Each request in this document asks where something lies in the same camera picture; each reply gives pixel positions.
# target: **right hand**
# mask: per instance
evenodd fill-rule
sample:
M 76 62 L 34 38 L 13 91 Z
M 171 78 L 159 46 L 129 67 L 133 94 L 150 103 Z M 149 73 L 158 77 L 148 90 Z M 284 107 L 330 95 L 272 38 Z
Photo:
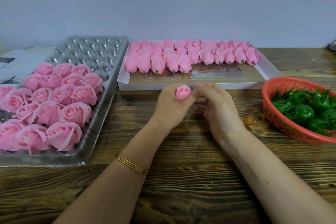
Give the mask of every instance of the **right hand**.
M 246 130 L 236 105 L 226 90 L 217 84 L 196 83 L 195 91 L 204 97 L 195 101 L 194 110 L 208 120 L 211 133 L 220 145 L 230 135 Z

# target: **left hand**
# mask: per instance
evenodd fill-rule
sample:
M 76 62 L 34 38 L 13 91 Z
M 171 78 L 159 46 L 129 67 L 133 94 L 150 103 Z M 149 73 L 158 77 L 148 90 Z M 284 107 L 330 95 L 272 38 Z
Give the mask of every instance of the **left hand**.
M 149 121 L 167 134 L 181 123 L 188 109 L 198 99 L 198 94 L 194 90 L 187 98 L 179 101 L 175 96 L 175 92 L 181 85 L 184 84 L 172 84 L 162 89 L 157 99 L 154 114 Z

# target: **hand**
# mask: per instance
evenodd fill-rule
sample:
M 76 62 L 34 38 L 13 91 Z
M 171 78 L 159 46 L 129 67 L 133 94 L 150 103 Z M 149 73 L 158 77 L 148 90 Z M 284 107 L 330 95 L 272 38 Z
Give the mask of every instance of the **hand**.
M 200 97 L 195 101 L 194 110 L 208 120 L 211 133 L 222 145 L 231 134 L 245 130 L 231 95 L 217 84 L 195 84 L 195 91 Z
M 181 85 L 183 84 L 172 84 L 162 89 L 154 114 L 149 121 L 157 128 L 163 129 L 167 134 L 181 123 L 188 109 L 198 99 L 196 91 L 192 91 L 187 98 L 179 101 L 175 96 L 175 92 Z

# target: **white cardboard box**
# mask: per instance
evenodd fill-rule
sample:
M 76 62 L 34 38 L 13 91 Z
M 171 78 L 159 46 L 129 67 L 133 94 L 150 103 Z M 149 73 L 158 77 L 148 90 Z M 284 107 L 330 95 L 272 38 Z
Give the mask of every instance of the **white cardboard box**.
M 130 45 L 126 50 L 125 56 L 128 55 L 130 49 Z M 267 81 L 273 77 L 283 76 L 273 65 L 266 59 L 266 57 L 259 52 L 257 48 L 255 48 L 258 52 L 259 61 L 255 68 L 262 75 L 262 77 Z M 129 84 L 130 73 L 126 72 L 124 62 L 121 65 L 119 75 L 118 75 L 118 85 L 121 91 L 140 91 L 140 90 L 162 90 L 165 86 L 170 85 L 167 84 Z M 219 83 L 218 85 L 224 89 L 261 89 L 264 82 L 244 82 L 244 83 Z M 187 84 L 187 86 L 194 88 L 195 84 Z

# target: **red plastic basket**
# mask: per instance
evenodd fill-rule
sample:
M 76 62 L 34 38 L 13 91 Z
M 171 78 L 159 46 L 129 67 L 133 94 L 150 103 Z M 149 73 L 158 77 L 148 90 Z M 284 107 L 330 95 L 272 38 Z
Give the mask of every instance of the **red plastic basket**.
M 322 91 L 327 90 L 324 86 L 293 77 L 275 77 L 266 81 L 261 90 L 263 97 L 263 112 L 265 117 L 282 133 L 296 140 L 314 144 L 322 144 L 325 142 L 336 143 L 336 131 L 328 131 L 328 133 L 332 135 L 331 137 L 314 133 L 289 120 L 271 103 L 271 99 L 278 92 L 280 92 L 280 94 L 284 94 L 290 89 L 314 91 L 318 88 Z M 330 91 L 329 96 L 336 97 L 336 93 Z

